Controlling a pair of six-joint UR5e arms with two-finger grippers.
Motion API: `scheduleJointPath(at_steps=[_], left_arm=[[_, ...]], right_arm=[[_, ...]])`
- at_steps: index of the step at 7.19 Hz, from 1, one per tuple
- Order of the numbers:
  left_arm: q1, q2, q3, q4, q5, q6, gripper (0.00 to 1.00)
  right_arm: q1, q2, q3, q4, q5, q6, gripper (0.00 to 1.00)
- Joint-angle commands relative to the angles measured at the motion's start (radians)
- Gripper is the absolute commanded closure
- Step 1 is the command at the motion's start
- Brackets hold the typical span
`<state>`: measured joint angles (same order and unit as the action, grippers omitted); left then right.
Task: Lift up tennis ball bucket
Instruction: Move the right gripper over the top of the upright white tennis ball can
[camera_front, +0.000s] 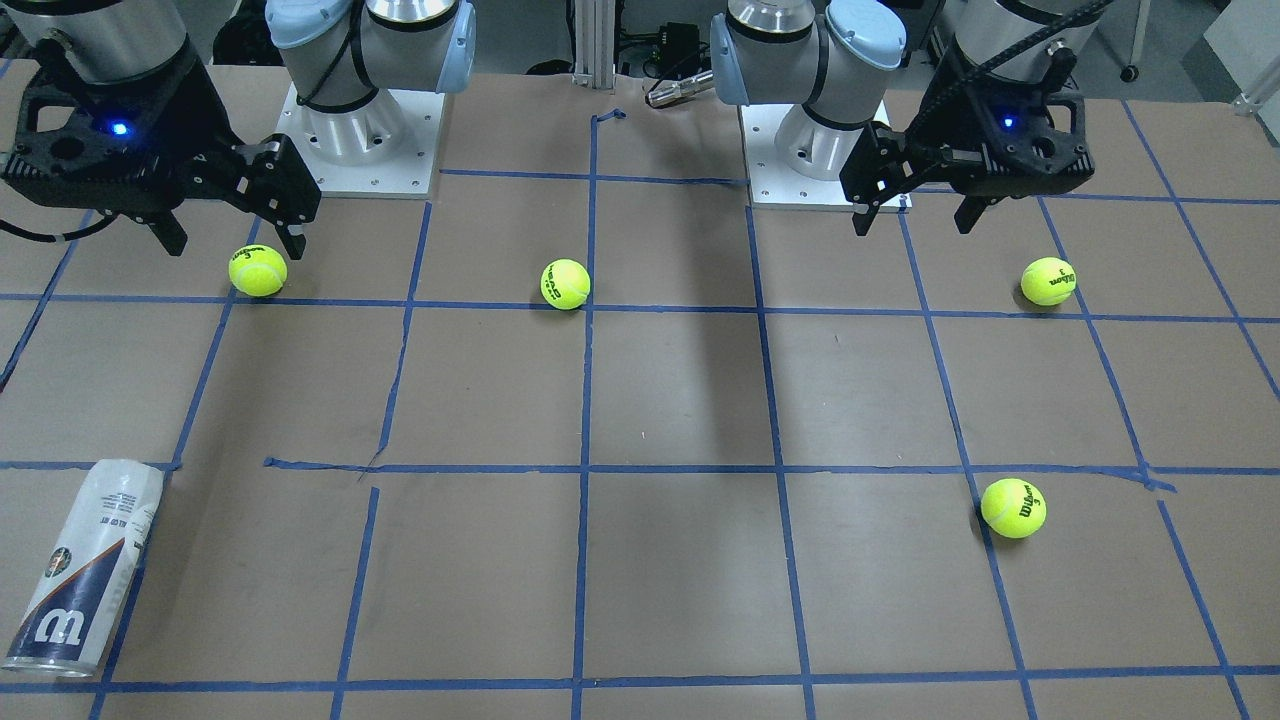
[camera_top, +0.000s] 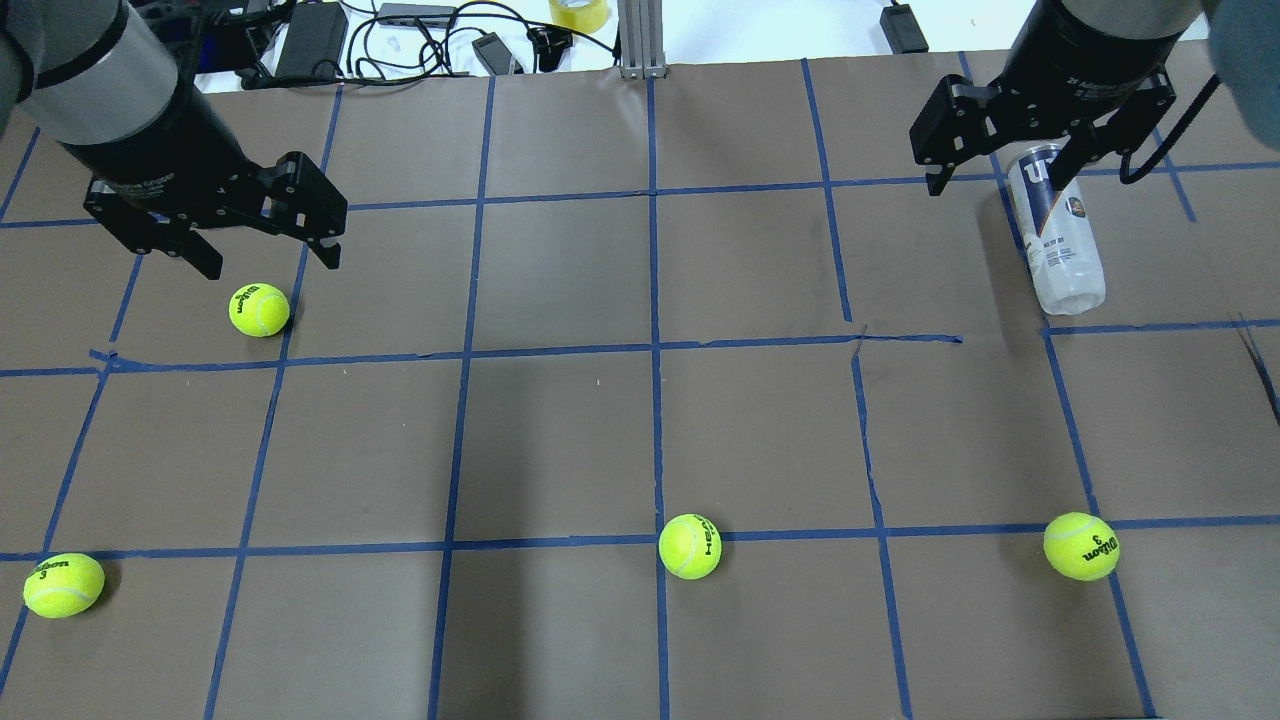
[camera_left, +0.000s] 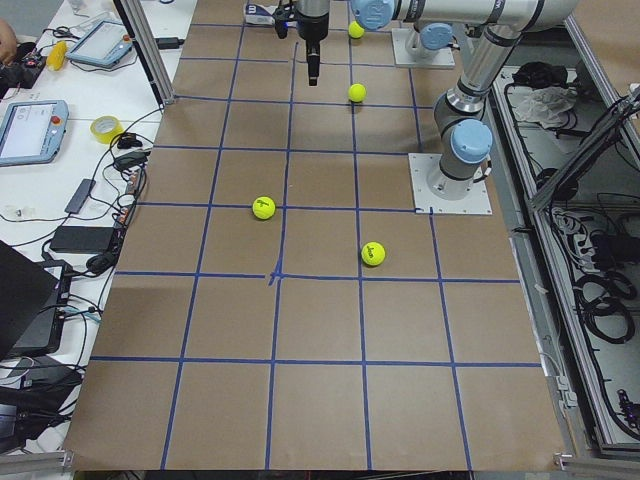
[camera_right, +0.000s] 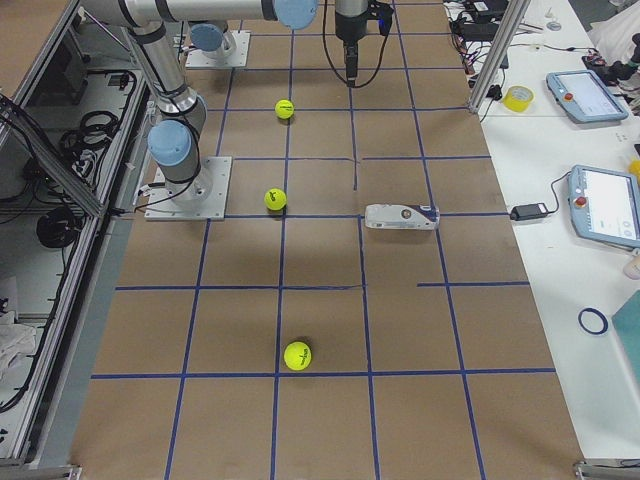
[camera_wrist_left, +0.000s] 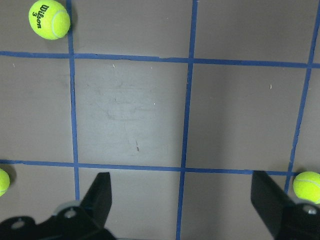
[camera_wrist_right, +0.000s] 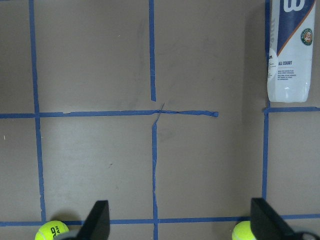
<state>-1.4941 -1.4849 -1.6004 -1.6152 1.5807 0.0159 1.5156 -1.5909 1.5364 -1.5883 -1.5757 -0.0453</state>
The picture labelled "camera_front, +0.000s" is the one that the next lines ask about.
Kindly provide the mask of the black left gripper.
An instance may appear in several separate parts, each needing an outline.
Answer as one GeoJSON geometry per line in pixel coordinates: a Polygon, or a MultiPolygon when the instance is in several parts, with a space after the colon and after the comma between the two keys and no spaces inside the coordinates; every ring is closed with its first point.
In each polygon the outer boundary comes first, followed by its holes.
{"type": "Polygon", "coordinates": [[[852,227],[868,236],[882,202],[924,183],[964,195],[954,213],[970,234],[1004,199],[1066,193],[1091,178],[1083,95],[1070,87],[1076,54],[1068,46],[1029,55],[1048,63],[1015,82],[977,64],[956,45],[937,67],[915,119],[904,132],[878,120],[863,126],[838,173],[852,227]]]}

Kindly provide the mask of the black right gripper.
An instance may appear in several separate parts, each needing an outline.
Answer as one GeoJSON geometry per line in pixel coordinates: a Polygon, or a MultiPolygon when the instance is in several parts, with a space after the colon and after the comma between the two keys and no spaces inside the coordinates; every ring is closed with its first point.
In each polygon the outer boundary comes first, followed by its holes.
{"type": "Polygon", "coordinates": [[[305,255],[306,223],[321,199],[315,178],[288,136],[248,143],[232,129],[189,42],[113,83],[90,82],[65,41],[41,40],[33,54],[38,70],[3,165],[4,181],[24,197],[138,217],[172,258],[189,241],[173,209],[218,200],[275,222],[285,255],[305,255]]]}

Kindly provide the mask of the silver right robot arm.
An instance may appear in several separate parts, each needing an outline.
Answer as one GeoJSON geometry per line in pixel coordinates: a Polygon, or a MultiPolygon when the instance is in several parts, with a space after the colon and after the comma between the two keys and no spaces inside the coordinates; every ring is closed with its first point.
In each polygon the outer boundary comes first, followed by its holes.
{"type": "Polygon", "coordinates": [[[170,1],[5,1],[38,70],[20,99],[3,181],[44,208],[124,217],[172,256],[191,199],[261,218],[287,255],[305,252],[321,187],[306,154],[333,165],[389,161],[410,123],[397,91],[467,88],[477,33],[468,1],[244,1],[212,58],[284,67],[297,129],[255,143],[220,94],[170,1]]]}

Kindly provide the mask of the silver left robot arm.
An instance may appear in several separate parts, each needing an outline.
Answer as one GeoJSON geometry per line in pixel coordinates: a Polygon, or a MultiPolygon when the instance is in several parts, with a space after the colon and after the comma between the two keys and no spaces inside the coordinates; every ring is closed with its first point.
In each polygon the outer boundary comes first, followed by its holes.
{"type": "Polygon", "coordinates": [[[904,131],[876,119],[908,55],[881,1],[730,1],[710,27],[716,94],[788,108],[776,147],[796,172],[836,181],[867,234],[895,196],[946,183],[968,233],[1005,199],[1060,195],[1096,172],[1085,100],[1071,85],[1103,1],[968,1],[904,131]]]}

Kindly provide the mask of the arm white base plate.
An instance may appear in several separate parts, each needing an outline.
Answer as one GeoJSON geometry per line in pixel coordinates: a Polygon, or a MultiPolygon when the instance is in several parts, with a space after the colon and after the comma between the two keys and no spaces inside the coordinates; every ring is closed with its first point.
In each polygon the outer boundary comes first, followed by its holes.
{"type": "Polygon", "coordinates": [[[433,191],[444,94],[380,90],[369,104],[321,113],[296,102],[291,86],[276,122],[325,199],[425,200],[433,191]]]}
{"type": "Polygon", "coordinates": [[[851,211],[838,172],[829,179],[814,178],[796,169],[797,165],[828,164],[841,149],[836,140],[815,138],[783,154],[778,145],[780,129],[786,124],[791,106],[756,104],[739,108],[742,131],[742,152],[748,170],[751,205],[755,209],[799,211],[851,211]]]}

